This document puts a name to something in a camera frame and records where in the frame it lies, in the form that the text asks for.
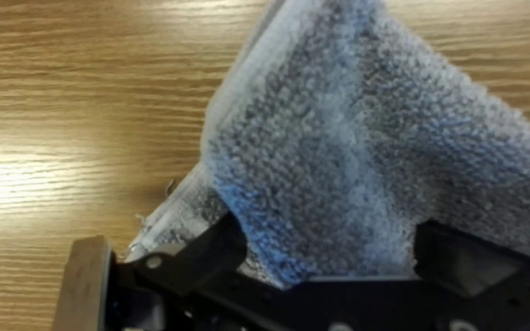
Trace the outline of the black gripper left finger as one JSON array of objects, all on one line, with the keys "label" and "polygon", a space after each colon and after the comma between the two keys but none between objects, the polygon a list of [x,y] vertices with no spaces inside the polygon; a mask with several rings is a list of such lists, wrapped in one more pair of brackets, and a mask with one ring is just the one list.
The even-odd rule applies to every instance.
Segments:
[{"label": "black gripper left finger", "polygon": [[114,307],[234,307],[245,300],[238,272],[247,239],[226,213],[177,254],[151,252],[112,266]]}]

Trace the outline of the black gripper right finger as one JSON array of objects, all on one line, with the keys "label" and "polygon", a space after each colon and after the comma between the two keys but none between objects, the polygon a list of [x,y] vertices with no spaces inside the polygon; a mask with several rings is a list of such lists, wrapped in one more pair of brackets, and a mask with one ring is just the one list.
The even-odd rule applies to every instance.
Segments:
[{"label": "black gripper right finger", "polygon": [[506,248],[436,220],[416,226],[416,274],[475,296],[530,266],[530,248]]}]

